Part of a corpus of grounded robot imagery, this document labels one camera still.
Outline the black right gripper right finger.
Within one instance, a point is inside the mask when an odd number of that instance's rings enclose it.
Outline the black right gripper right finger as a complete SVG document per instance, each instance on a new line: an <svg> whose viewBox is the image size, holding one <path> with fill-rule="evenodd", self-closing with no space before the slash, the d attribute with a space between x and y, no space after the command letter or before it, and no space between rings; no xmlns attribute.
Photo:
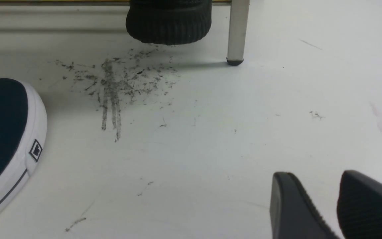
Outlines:
<svg viewBox="0 0 382 239"><path fill-rule="evenodd" d="M382 183L355 170L341 176L337 215L346 239L382 239Z"/></svg>

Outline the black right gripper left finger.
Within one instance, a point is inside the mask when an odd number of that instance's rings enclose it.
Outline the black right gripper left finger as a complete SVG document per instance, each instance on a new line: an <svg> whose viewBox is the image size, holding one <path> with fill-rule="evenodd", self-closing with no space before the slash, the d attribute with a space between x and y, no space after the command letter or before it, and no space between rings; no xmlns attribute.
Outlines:
<svg viewBox="0 0 382 239"><path fill-rule="evenodd" d="M273 239L338 239L300 180L290 172L275 172L270 197Z"/></svg>

